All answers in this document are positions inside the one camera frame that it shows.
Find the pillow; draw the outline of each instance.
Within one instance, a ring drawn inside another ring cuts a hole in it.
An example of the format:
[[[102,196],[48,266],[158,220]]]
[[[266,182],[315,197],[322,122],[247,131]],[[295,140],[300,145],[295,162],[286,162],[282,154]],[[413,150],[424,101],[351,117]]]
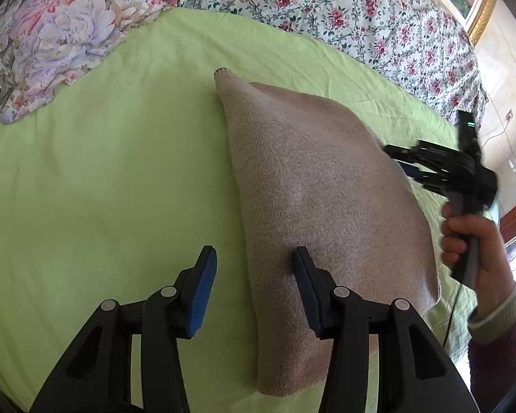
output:
[[[61,82],[97,66],[130,27],[153,20],[163,6],[161,0],[25,1],[0,35],[0,53],[11,48],[13,59],[0,120],[11,123],[50,102]]]
[[[306,320],[293,250],[306,246],[364,299],[402,297],[424,314],[440,295],[430,228],[400,166],[347,107],[225,68],[215,80],[243,214],[257,385],[289,396],[325,379],[332,350]]]

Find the red sleeve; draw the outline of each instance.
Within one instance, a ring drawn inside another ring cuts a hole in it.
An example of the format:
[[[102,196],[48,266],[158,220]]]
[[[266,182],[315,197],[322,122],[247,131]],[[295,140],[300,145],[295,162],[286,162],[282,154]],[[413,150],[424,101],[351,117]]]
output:
[[[471,390],[482,413],[493,410],[516,380],[516,322],[487,345],[468,345]]]

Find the beige knit sweater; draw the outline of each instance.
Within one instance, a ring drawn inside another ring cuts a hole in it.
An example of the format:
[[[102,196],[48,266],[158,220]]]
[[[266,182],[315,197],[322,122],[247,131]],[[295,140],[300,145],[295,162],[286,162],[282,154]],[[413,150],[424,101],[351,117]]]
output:
[[[307,324],[295,247],[363,298],[403,297],[424,313],[439,297],[430,229],[405,174],[349,109],[224,68],[215,80],[241,196],[258,388],[287,396],[325,378],[332,347]]]

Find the sleeve cuff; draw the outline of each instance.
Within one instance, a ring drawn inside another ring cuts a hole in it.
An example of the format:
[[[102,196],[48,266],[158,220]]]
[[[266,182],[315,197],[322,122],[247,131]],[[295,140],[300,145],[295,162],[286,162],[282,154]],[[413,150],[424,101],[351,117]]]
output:
[[[505,332],[516,322],[516,283],[514,289],[493,312],[481,321],[474,321],[476,309],[468,317],[468,331],[479,345],[487,345]]]

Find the wall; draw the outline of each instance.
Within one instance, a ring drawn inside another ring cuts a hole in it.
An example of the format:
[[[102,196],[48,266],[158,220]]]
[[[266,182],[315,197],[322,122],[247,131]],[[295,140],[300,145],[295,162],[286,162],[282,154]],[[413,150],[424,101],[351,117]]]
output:
[[[503,213],[516,206],[516,20],[498,0],[476,46],[480,73],[489,95],[479,132],[484,165],[499,176]],[[506,115],[512,111],[510,121]]]

